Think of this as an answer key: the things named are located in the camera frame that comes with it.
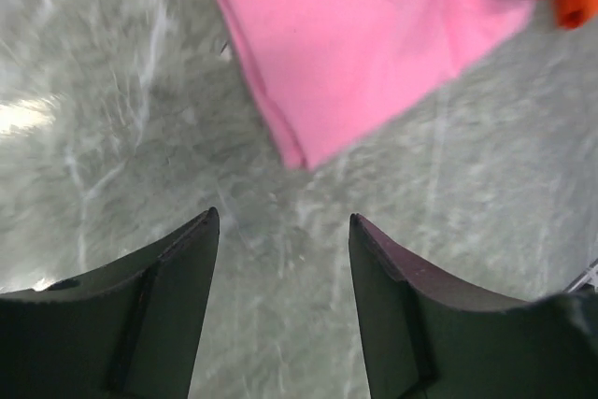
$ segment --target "floor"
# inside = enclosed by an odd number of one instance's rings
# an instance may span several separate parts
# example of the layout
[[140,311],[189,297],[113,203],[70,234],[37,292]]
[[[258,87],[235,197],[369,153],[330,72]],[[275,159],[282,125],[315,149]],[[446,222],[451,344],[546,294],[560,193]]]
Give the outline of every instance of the floor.
[[215,206],[191,397],[364,398],[349,214],[533,298],[598,257],[598,22],[529,29],[316,173],[286,171],[212,0],[0,0],[0,291]]

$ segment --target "marble surface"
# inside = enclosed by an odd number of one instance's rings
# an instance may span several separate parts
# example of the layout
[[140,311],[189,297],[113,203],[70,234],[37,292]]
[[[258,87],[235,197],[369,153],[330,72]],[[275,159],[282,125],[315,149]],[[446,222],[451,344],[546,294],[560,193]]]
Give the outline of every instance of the marble surface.
[[215,206],[191,397],[367,397],[351,212],[522,298],[598,256],[597,34],[555,31],[540,7],[309,174],[282,168],[212,0],[0,0],[0,289],[92,269]]

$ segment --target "orange object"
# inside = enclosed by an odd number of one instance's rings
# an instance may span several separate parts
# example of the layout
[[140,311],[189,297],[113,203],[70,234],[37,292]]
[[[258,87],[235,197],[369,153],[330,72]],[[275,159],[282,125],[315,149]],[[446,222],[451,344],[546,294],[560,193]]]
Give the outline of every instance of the orange object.
[[573,30],[598,14],[598,0],[552,0],[560,27]]

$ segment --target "gray marble floor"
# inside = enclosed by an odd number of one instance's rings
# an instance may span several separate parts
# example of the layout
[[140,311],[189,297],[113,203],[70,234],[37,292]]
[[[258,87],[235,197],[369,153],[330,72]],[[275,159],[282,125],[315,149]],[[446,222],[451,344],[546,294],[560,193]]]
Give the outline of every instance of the gray marble floor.
[[349,214],[531,298],[598,256],[598,23],[529,30],[313,174],[286,171],[212,0],[0,0],[0,289],[202,210],[222,239],[192,397],[364,398]]

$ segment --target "pink cloth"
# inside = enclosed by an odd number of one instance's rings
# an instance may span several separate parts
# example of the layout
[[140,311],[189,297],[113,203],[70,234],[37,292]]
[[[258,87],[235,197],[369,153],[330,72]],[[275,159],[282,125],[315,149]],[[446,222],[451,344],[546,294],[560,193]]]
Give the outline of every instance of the pink cloth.
[[288,167],[314,168],[518,31],[529,0],[218,0]]

